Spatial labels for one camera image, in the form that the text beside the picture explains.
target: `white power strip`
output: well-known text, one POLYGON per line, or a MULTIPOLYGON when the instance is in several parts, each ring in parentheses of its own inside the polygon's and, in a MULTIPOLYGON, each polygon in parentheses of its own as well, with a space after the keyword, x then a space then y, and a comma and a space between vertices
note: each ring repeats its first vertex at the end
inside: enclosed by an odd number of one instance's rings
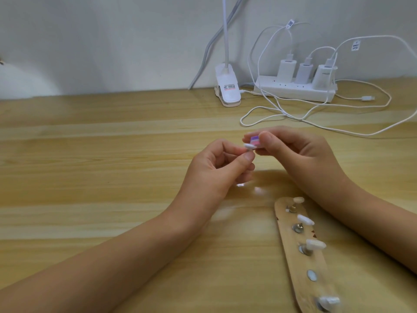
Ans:
POLYGON ((295 78, 291 83, 279 83, 277 77, 260 75, 255 83, 254 93, 262 94, 259 87, 262 88, 265 95, 276 95, 280 98, 300 99, 317 102, 331 102, 337 91, 337 84, 331 84, 329 90, 315 90, 311 83, 297 84, 294 83, 295 78))

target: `white wall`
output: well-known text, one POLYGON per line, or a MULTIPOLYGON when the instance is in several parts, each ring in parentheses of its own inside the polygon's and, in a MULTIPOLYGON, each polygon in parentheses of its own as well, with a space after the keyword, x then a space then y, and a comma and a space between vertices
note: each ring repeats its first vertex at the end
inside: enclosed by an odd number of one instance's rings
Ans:
MULTIPOLYGON (((227 1, 230 11, 236 0, 227 1)), ((230 26, 231 62, 238 80, 249 81, 247 54, 259 32, 291 18, 314 26, 293 27, 297 59, 369 34, 395 34, 417 49, 415 9, 417 0, 245 0, 230 26)), ((8 65, 0 66, 0 98, 186 88, 221 25, 221 0, 1 0, 0 57, 8 65)), ((417 62, 397 41, 365 41, 359 52, 349 45, 337 78, 417 74, 417 62)), ((275 74, 288 49, 283 35, 261 73, 275 74)), ((221 38, 196 87, 214 86, 223 50, 221 38)))

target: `wooden table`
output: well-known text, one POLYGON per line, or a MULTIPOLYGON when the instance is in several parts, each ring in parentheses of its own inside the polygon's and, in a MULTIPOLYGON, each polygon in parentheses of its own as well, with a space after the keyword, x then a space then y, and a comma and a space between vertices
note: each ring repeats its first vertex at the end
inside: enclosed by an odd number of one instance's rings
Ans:
MULTIPOLYGON (((373 132, 414 111, 416 79, 376 83, 393 95, 388 109, 326 110, 311 119, 373 132)), ((386 101, 361 84, 341 83, 339 93, 386 101)), ((240 106, 225 108, 213 89, 1 102, 0 287, 159 214, 197 152, 216 138, 241 143, 251 128, 239 118, 256 105, 267 102, 245 94, 240 106)), ((283 106, 307 110, 294 101, 283 106)), ((260 110, 247 123, 269 114, 260 110)), ((371 139, 288 119, 255 128, 285 124, 323 134, 355 182, 417 212, 415 120, 371 139)), ((296 312, 273 202, 301 192, 276 160, 257 157, 255 164, 254 182, 233 188, 204 234, 117 312, 296 312), (256 196, 254 186, 267 195, 256 196)), ((417 311, 415 275, 325 212, 309 214, 328 244, 324 256, 345 312, 417 311)))

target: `gray cable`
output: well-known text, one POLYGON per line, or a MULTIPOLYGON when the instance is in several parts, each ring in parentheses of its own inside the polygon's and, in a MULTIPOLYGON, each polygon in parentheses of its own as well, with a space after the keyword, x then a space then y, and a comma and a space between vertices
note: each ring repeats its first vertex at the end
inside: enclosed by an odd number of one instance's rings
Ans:
MULTIPOLYGON (((235 6, 232 9, 232 12, 230 12, 228 18, 227 18, 227 24, 230 23, 230 21, 233 18, 233 15, 235 15, 237 8, 239 7, 239 5, 242 3, 243 0, 237 0, 235 6)), ((210 46, 213 44, 213 42, 216 40, 216 38, 220 35, 220 33, 223 31, 223 26, 217 31, 217 33, 211 38, 211 40, 208 42, 207 46, 206 46, 206 51, 204 52, 204 57, 203 57, 203 61, 201 62, 201 66, 200 69, 198 71, 198 73, 195 75, 193 81, 191 81, 190 86, 188 87, 188 90, 192 89, 192 87, 194 86, 195 82, 197 81, 197 79, 201 76, 201 74, 203 73, 204 67, 206 66, 206 60, 207 60, 207 55, 208 55, 208 51, 210 50, 210 46)))

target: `sticker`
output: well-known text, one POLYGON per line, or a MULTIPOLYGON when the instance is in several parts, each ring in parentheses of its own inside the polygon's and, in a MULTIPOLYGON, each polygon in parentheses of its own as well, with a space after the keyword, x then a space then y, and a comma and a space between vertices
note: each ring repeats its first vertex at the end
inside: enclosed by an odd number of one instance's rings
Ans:
POLYGON ((225 90, 225 91, 226 90, 234 90, 234 89, 236 89, 234 84, 223 86, 223 90, 225 90))
POLYGON ((287 25, 285 26, 285 28, 286 28, 287 30, 289 30, 289 29, 290 29, 290 27, 294 25, 294 23, 295 23, 295 20, 289 20, 289 22, 287 23, 287 25))
POLYGON ((360 40, 354 41, 353 42, 353 45, 352 45, 352 51, 359 50, 359 45, 361 45, 361 41, 360 40))

